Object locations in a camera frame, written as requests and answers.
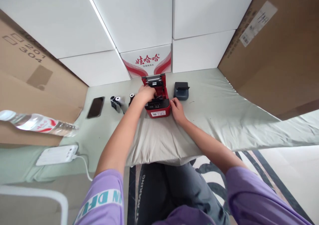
cardboard box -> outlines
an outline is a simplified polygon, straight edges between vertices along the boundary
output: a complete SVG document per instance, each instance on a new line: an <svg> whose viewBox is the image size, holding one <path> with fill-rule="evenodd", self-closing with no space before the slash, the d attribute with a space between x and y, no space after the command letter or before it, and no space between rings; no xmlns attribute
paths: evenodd
<svg viewBox="0 0 319 225"><path fill-rule="evenodd" d="M218 68L286 120L319 108L319 0L253 0Z"/></svg>
<svg viewBox="0 0 319 225"><path fill-rule="evenodd" d="M0 13L0 111L38 113L74 123L88 86L49 58ZM0 121L0 143L57 146L62 137L23 131Z"/></svg>
<svg viewBox="0 0 319 225"><path fill-rule="evenodd" d="M173 0L93 0L119 53L172 43Z"/></svg>
<svg viewBox="0 0 319 225"><path fill-rule="evenodd" d="M173 39L173 73L217 68L234 32Z"/></svg>
<svg viewBox="0 0 319 225"><path fill-rule="evenodd" d="M173 0L173 38L235 30L251 1Z"/></svg>
<svg viewBox="0 0 319 225"><path fill-rule="evenodd" d="M132 78L171 72L171 44L120 55Z"/></svg>

charging cable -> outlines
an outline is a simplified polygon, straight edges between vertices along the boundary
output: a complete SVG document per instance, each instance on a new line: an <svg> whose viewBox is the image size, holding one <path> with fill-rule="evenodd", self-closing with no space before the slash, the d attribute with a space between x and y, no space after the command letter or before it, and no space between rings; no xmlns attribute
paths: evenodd
<svg viewBox="0 0 319 225"><path fill-rule="evenodd" d="M90 177L90 175L89 175L89 170L88 170L88 167L87 167L87 163L86 163L86 161L85 161L85 158L82 157L82 156L73 155L72 159L76 159L76 158L81 158L81 159L83 159L84 164L85 164L85 169L86 169L87 178L88 178L90 181L93 181L93 179L91 179L91 177Z"/></svg>

label sticker on printer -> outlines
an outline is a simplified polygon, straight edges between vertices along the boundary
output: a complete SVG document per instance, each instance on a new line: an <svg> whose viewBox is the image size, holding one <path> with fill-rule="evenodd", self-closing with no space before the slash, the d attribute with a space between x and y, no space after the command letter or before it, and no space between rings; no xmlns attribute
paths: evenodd
<svg viewBox="0 0 319 225"><path fill-rule="evenodd" d="M157 111L157 112L151 112L151 114L153 117L155 117L155 116L166 115L166 112L165 112L165 110L162 110L162 111Z"/></svg>
<svg viewBox="0 0 319 225"><path fill-rule="evenodd" d="M273 6L269 1L266 1L252 22L249 24L244 33L240 36L240 41L244 47L252 41L252 39L258 34L258 32L266 25L266 23L277 12L277 8Z"/></svg>

chinese characters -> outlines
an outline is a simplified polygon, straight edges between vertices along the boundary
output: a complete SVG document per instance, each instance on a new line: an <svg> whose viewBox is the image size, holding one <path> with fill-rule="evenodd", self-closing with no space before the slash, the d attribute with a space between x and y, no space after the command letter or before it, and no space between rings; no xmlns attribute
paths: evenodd
<svg viewBox="0 0 319 225"><path fill-rule="evenodd" d="M135 61L135 64L140 64L140 65L143 65L143 67L147 67L147 66L153 66L153 64L148 64L148 65L144 65L145 63L150 63L151 60L152 61L158 61L160 59L159 57L159 54L155 54L154 57L152 57L152 59L146 55L146 58L143 59L141 56L140 58L137 58L136 61Z"/></svg>

grey cloth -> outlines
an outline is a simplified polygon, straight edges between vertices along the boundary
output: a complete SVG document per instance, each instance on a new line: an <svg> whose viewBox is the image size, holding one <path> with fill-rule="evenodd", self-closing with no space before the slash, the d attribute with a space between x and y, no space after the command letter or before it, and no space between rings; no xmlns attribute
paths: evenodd
<svg viewBox="0 0 319 225"><path fill-rule="evenodd" d="M142 165L138 191L137 225L164 220L182 205L202 210L216 225L230 224L228 213L190 163Z"/></svg>

